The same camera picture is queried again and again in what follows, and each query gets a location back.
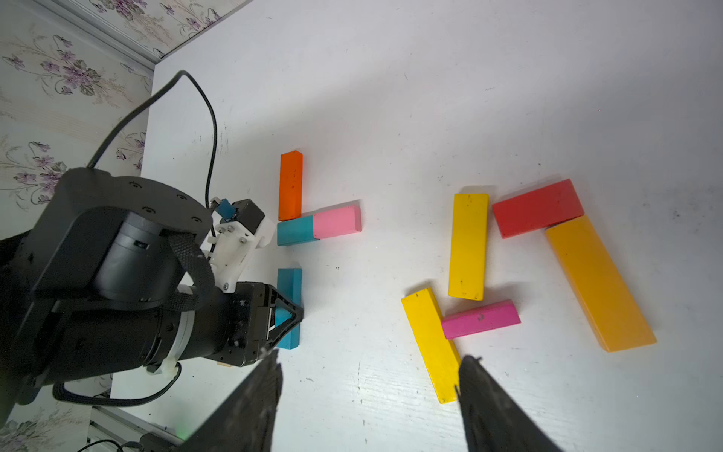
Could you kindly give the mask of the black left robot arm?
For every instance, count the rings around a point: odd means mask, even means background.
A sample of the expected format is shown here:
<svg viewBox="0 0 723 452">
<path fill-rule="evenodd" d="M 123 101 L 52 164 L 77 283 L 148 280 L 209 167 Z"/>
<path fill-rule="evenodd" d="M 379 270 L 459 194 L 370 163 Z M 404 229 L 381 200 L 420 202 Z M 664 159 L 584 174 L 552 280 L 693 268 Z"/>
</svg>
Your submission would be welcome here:
<svg viewBox="0 0 723 452">
<path fill-rule="evenodd" d="M 71 169 L 36 225 L 1 243 L 1 414 L 41 388 L 136 368 L 175 383 L 183 361 L 243 367 L 303 310 L 242 273 L 273 236 L 251 200 L 203 206 L 140 177 Z"/>
</svg>

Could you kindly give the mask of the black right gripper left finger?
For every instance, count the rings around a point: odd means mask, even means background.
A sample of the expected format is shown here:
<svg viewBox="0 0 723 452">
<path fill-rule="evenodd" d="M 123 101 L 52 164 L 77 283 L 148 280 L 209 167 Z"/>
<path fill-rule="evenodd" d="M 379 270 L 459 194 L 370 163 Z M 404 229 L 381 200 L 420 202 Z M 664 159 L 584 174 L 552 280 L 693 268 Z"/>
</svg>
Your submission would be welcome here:
<svg viewBox="0 0 723 452">
<path fill-rule="evenodd" d="M 269 451 L 282 394 L 282 367 L 272 350 L 181 451 Z"/>
</svg>

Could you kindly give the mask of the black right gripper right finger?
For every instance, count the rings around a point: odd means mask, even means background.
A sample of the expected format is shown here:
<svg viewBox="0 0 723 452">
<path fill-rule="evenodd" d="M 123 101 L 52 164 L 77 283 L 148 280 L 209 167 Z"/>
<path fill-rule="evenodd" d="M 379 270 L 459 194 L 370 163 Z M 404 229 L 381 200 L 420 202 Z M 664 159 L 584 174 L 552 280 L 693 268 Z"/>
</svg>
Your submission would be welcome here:
<svg viewBox="0 0 723 452">
<path fill-rule="evenodd" d="M 559 451 L 480 359 L 462 358 L 456 393 L 470 451 Z"/>
</svg>

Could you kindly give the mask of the light pink wooden block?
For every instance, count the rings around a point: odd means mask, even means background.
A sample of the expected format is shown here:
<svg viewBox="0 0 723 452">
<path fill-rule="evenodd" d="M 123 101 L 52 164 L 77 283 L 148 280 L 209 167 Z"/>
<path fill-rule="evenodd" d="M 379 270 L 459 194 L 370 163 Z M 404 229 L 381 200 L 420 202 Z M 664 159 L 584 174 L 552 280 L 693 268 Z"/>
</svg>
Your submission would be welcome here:
<svg viewBox="0 0 723 452">
<path fill-rule="evenodd" d="M 313 222 L 314 238 L 318 240 L 363 231 L 359 205 L 349 205 L 317 213 L 314 215 Z"/>
</svg>

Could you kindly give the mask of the orange wooden block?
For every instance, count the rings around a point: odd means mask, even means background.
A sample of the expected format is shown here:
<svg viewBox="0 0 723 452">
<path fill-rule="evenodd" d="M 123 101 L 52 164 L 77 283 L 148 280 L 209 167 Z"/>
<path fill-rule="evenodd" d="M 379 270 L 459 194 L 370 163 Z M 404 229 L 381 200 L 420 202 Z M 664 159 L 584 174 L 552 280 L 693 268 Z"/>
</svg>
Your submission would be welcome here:
<svg viewBox="0 0 723 452">
<path fill-rule="evenodd" d="M 295 220 L 301 216 L 303 192 L 303 154 L 299 151 L 281 155 L 278 220 Z"/>
</svg>

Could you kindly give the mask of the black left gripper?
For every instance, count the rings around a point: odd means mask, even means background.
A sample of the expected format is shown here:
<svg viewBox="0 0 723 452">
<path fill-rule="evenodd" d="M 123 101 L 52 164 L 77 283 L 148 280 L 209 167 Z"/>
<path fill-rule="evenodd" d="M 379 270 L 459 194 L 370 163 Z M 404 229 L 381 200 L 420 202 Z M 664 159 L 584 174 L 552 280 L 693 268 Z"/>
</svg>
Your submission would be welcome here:
<svg viewBox="0 0 723 452">
<path fill-rule="evenodd" d="M 224 365 L 256 363 L 263 348 L 277 348 L 303 320 L 304 309 L 286 299 L 271 284 L 241 282 L 229 300 L 228 327 L 217 354 L 217 361 Z M 277 309 L 288 314 L 279 325 L 276 324 Z"/>
</svg>

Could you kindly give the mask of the magenta wooden block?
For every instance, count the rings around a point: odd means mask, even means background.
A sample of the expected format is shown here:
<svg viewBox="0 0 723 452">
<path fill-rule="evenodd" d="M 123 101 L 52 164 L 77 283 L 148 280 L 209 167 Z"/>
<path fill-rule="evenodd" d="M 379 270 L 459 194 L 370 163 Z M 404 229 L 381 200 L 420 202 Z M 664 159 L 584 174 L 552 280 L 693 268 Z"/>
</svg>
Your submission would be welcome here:
<svg viewBox="0 0 723 452">
<path fill-rule="evenodd" d="M 452 340 L 521 323 L 513 301 L 508 299 L 447 316 L 442 320 L 442 330 L 445 338 Z"/>
</svg>

